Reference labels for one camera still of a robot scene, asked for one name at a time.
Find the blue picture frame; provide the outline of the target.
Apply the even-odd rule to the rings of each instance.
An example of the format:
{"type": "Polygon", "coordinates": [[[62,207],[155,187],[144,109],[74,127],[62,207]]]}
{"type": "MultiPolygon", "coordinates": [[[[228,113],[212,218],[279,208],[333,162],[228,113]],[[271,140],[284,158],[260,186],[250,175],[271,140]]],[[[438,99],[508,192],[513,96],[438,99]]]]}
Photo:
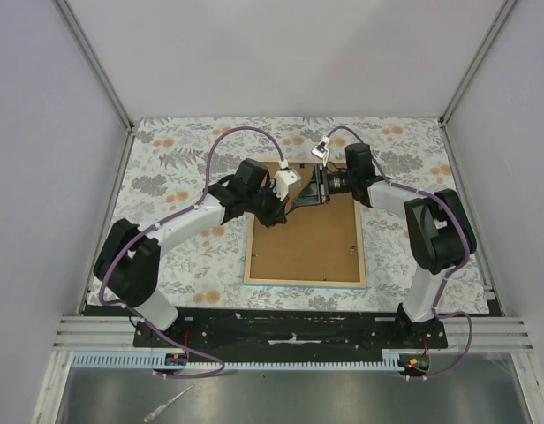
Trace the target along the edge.
{"type": "Polygon", "coordinates": [[[247,285],[366,288],[361,206],[349,193],[290,212],[286,224],[248,224],[247,285]]]}

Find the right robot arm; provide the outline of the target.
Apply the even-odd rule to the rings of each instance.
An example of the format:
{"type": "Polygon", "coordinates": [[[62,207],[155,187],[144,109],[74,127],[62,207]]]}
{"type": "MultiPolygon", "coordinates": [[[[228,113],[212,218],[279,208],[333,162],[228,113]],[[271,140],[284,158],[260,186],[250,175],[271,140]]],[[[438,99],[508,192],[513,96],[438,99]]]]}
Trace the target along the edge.
{"type": "Polygon", "coordinates": [[[435,193],[404,185],[389,178],[365,143],[345,148],[345,166],[329,171],[329,138],[312,149],[321,164],[290,210],[319,206],[336,194],[350,193],[368,208],[377,208],[405,220],[412,256],[417,263],[412,286],[398,307],[400,321],[394,337],[411,348],[426,336],[423,322],[438,317],[437,306],[450,276],[462,268],[476,250],[476,238],[456,191],[435,193]]]}

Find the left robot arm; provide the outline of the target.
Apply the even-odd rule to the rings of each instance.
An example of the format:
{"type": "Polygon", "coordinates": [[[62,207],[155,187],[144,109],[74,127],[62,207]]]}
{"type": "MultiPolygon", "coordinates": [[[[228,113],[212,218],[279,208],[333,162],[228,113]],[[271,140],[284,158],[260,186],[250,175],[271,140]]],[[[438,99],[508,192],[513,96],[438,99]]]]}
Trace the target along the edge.
{"type": "Polygon", "coordinates": [[[116,221],[94,265],[102,289],[154,325],[153,335],[164,346],[180,343],[184,325],[177,309],[158,289],[161,258],[188,239],[241,217],[254,215],[271,227],[287,222],[285,206],[300,175],[286,161],[270,175],[267,166],[245,159],[235,173],[209,185],[200,202],[157,223],[116,221]]]}

